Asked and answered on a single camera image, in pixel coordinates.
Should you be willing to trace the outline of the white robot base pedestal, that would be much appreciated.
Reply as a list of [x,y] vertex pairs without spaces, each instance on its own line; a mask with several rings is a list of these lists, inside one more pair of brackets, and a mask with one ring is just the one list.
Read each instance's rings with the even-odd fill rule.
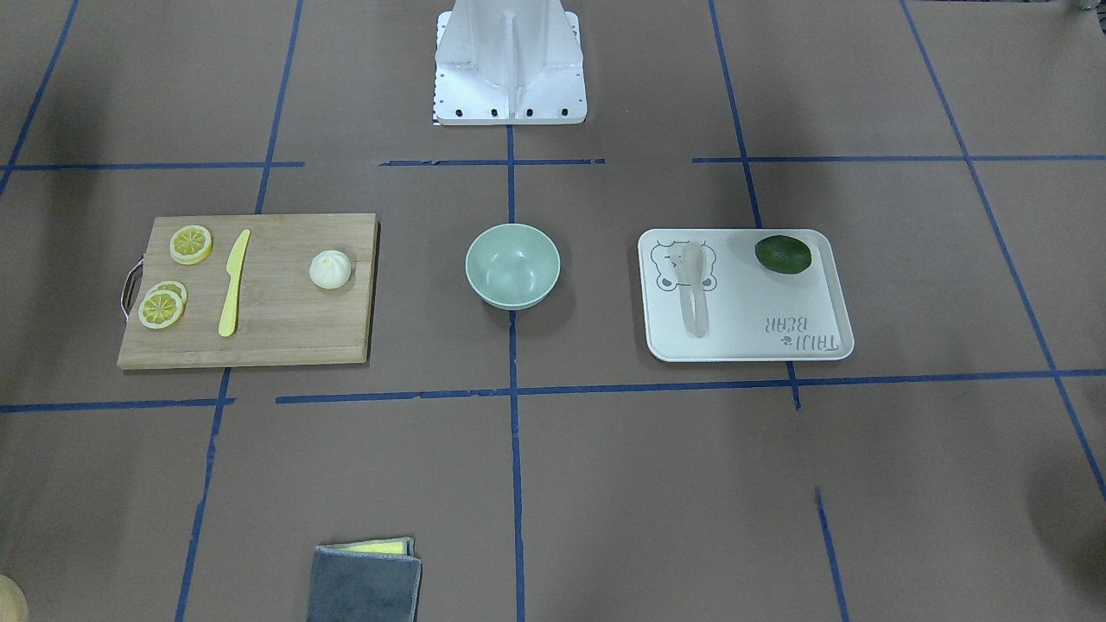
[[435,25],[432,118],[444,126],[584,123],[578,15],[561,1],[455,1]]

